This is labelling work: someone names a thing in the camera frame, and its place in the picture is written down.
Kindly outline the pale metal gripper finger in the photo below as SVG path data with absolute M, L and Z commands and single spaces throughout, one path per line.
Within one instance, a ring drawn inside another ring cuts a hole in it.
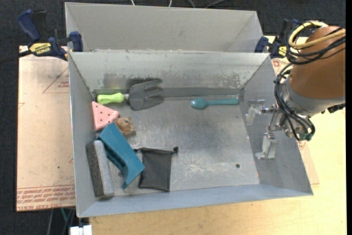
M 247 114 L 245 115 L 247 125 L 252 125 L 256 116 L 262 115 L 268 112 L 267 108 L 265 107 L 265 103 L 266 103 L 266 100 L 248 101 L 249 109 L 247 111 Z
M 278 140 L 273 132 L 267 132 L 262 141 L 262 149 L 255 154 L 258 160 L 273 160 L 276 156 Z

